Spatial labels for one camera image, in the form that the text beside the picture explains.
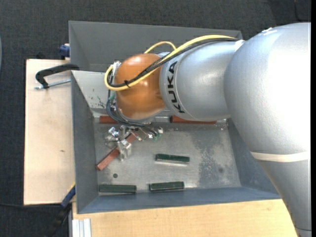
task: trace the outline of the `dark green bar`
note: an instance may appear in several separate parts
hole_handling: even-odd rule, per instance
[[[190,157],[156,154],[156,161],[166,161],[166,162],[174,162],[174,163],[189,163]]]
[[[155,183],[149,185],[151,192],[184,189],[184,182]]]
[[[136,193],[135,185],[116,185],[116,184],[101,184],[99,192],[105,193]]]

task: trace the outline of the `brown wooden stick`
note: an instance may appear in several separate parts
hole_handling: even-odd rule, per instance
[[[110,116],[100,116],[99,122],[100,124],[117,124],[117,122]]]
[[[173,115],[170,119],[171,123],[183,123],[183,124],[216,124],[217,121],[192,121],[192,120],[185,120],[179,118],[178,116]]]
[[[128,143],[132,143],[136,137],[133,134],[130,134],[126,140]],[[110,164],[111,161],[113,161],[116,157],[119,155],[119,150],[117,148],[114,148],[107,156],[105,156],[95,167],[98,170],[103,170],[107,165]]]

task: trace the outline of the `gray metal tray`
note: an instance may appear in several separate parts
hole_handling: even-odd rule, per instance
[[[99,123],[106,114],[106,67],[159,40],[181,44],[211,33],[241,38],[238,31],[70,22],[71,62],[86,71],[72,71],[78,213],[279,198],[231,120],[160,123],[164,134],[158,141],[134,141],[128,159],[117,158],[102,171],[95,168],[111,150],[103,136],[111,126]],[[158,163],[155,155],[161,153],[189,156],[190,163]],[[184,181],[185,189],[149,191],[150,183],[171,181]],[[98,192],[100,184],[132,184],[137,193],[105,196]]]

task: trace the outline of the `wooden board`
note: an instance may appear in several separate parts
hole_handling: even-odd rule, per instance
[[[108,213],[91,219],[93,237],[297,237],[280,199]]]
[[[70,83],[49,89],[35,74],[69,61],[29,59],[26,63],[24,204],[60,203],[75,181]],[[70,72],[46,78],[68,79]]]

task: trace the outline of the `black cable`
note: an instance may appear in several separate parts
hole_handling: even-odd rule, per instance
[[[203,44],[206,44],[206,43],[211,43],[211,42],[219,42],[219,41],[237,41],[238,39],[231,39],[231,38],[218,38],[218,39],[205,39],[205,40],[202,40],[202,41],[199,41],[197,43],[194,43],[192,45],[189,45],[187,46],[186,48],[182,49],[181,51],[177,52],[176,54],[170,56],[169,58],[163,60],[167,55],[165,55],[164,57],[158,59],[157,61],[155,61],[154,63],[152,63],[150,66],[148,66],[146,69],[144,69],[141,73],[139,73],[136,77],[130,79],[130,80],[125,80],[124,83],[120,83],[120,84],[112,84],[111,81],[110,81],[110,77],[112,76],[112,72],[110,72],[108,74],[108,78],[107,78],[107,81],[108,81],[108,84],[109,86],[111,87],[114,87],[114,88],[119,88],[119,87],[122,87],[122,86],[128,86],[129,84],[131,84],[132,82],[138,80],[139,78],[143,77],[144,75],[148,74],[149,72],[151,72],[152,70],[160,67],[161,65],[167,63],[168,61],[174,59],[175,57],[179,56],[180,54],[183,54],[184,52],[187,52],[197,46],[200,46],[200,45],[203,45]]]

